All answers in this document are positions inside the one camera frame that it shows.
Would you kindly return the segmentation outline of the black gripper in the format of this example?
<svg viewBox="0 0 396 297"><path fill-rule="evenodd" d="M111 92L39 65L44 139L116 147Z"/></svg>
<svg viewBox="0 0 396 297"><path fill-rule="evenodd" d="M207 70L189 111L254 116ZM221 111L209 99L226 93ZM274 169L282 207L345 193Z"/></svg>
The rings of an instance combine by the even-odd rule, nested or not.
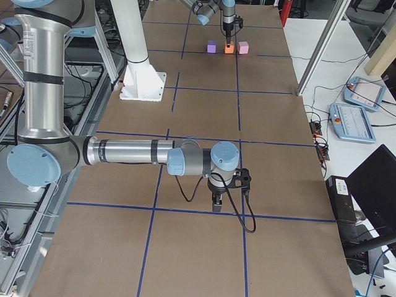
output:
<svg viewBox="0 0 396 297"><path fill-rule="evenodd" d="M231 33L234 30L234 15L223 15L222 26L226 36L226 46L231 46Z"/></svg>
<svg viewBox="0 0 396 297"><path fill-rule="evenodd" d="M225 181L209 178L207 182L208 188L212 192L212 211L221 212L222 210L222 194L227 191L228 185Z"/></svg>

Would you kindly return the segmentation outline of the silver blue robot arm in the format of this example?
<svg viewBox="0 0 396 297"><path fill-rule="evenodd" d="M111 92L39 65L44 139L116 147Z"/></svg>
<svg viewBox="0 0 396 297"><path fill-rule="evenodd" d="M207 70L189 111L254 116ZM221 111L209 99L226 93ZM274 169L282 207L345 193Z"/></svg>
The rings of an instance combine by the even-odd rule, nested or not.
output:
<svg viewBox="0 0 396 297"><path fill-rule="evenodd" d="M239 151L222 141L201 148L194 140L109 140L72 136L64 128L64 39L73 27L94 19L93 1L16 1L22 26L25 126L7 156L20 183L43 187L75 168L97 163L165 165L175 177L207 179L212 209L222 195L247 189L250 179L238 168Z"/></svg>
<svg viewBox="0 0 396 297"><path fill-rule="evenodd" d="M222 13L222 26L225 32L226 47L231 46L231 33L235 28L236 13L234 0L209 1L204 4L202 1L181 0L190 11L196 15L196 19L201 25L207 25L210 19L220 11Z"/></svg>

